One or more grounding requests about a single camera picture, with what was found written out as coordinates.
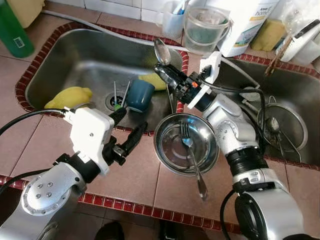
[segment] metal bowl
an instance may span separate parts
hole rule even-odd
[[[164,118],[155,129],[153,143],[156,155],[170,171],[183,176],[196,175],[188,149],[182,143],[181,122],[188,123],[195,160],[201,173],[206,173],[215,165],[219,148],[211,125],[198,116],[175,113]]]

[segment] stainless steel sink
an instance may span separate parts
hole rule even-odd
[[[174,50],[171,55],[172,64],[181,69],[181,55]],[[117,96],[121,99],[128,82],[139,75],[154,73],[156,63],[152,46],[88,29],[71,30],[52,47],[27,86],[25,96],[32,107],[42,109],[61,90],[86,87],[93,92],[92,101],[96,108],[109,115],[113,112],[114,81]],[[128,110],[119,126],[134,128],[147,121],[147,131],[153,131],[158,122],[171,113],[168,92],[155,91],[146,112]]]
[[[297,73],[288,70],[277,69],[273,75],[263,77],[266,69],[265,65],[250,63],[237,59],[230,59],[260,85],[260,89],[265,93],[265,100],[268,102],[269,96],[274,96],[276,102],[296,111],[305,122],[308,139],[306,145],[299,151],[302,162],[320,166],[320,81],[319,79],[307,74]],[[219,77],[215,84],[230,88],[245,88],[252,86],[246,78],[235,71],[233,68],[221,65]],[[236,102],[243,100],[238,94],[229,94]],[[260,102],[252,103],[260,109]],[[257,114],[246,108],[257,119]],[[282,158],[281,153],[275,147],[268,146],[266,154],[272,157]],[[298,162],[299,159],[295,152],[286,152],[288,160]]]

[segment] drain strainer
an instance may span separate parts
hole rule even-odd
[[[122,104],[122,101],[123,101],[123,97],[120,96],[120,95],[117,95],[116,96],[116,101],[119,105]],[[114,93],[110,93],[106,98],[105,98],[105,102],[104,102],[105,106],[110,109],[111,111],[114,111],[115,110],[115,95]]]

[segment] pink tile countertop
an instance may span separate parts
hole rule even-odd
[[[149,22],[58,3],[50,3],[47,8],[93,23],[161,36],[160,29]],[[35,53],[24,59],[12,57],[0,43],[1,126],[24,113],[15,98],[15,84],[53,30],[68,22],[41,14],[27,29],[35,45]],[[178,43],[182,41],[181,38],[175,40]],[[249,51],[251,55],[268,58],[266,52]],[[199,62],[199,56],[189,53],[189,73],[199,70]],[[185,108],[185,112],[200,115],[197,110]],[[35,116],[12,127],[0,138],[0,175],[16,176],[48,168],[62,153],[72,154],[70,129],[71,126],[64,120],[47,116]],[[122,143],[128,133],[116,130],[113,135]],[[296,199],[304,215],[306,232],[320,237],[320,171],[275,161],[268,161],[268,164]],[[221,202],[232,187],[232,176],[224,156],[220,155],[215,167],[203,177],[208,186],[209,198],[206,202],[198,197],[196,180],[167,170],[156,157],[153,138],[143,136],[126,163],[123,166],[113,164],[107,176],[98,176],[88,185],[87,192],[154,209],[218,220]],[[228,203],[225,213],[225,220],[230,223],[237,223],[234,200]]]

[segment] sink basin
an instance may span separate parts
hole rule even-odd
[[[278,104],[290,108],[301,116],[308,135],[305,146],[299,150],[302,162],[320,166],[320,80],[304,73],[284,69],[276,69],[271,76],[264,77],[266,65],[238,59],[230,60],[260,84],[260,89],[265,93],[266,103],[270,96],[274,96]],[[224,63],[221,64],[215,84],[229,88],[254,87],[245,77]],[[228,95],[239,104],[243,100],[238,94]],[[252,102],[252,105],[260,109],[260,101]],[[247,107],[246,109],[257,119],[256,112]],[[286,124],[292,125],[292,133],[289,132],[288,135],[293,134],[294,123],[288,121]],[[266,149],[266,154],[282,159],[280,151],[270,145]],[[285,157],[287,160],[299,162],[297,153],[294,151],[286,151]]]
[[[172,50],[172,64],[182,68],[182,56]],[[129,81],[139,75],[154,73],[157,58],[152,46],[130,42],[89,29],[74,29],[64,33],[52,47],[25,90],[27,102],[42,109],[61,90],[79,86],[90,88],[91,101],[106,114],[114,110],[114,81],[118,101],[124,96]],[[119,123],[134,128],[147,121],[147,131],[172,113],[167,90],[155,91],[144,113],[128,110]]]

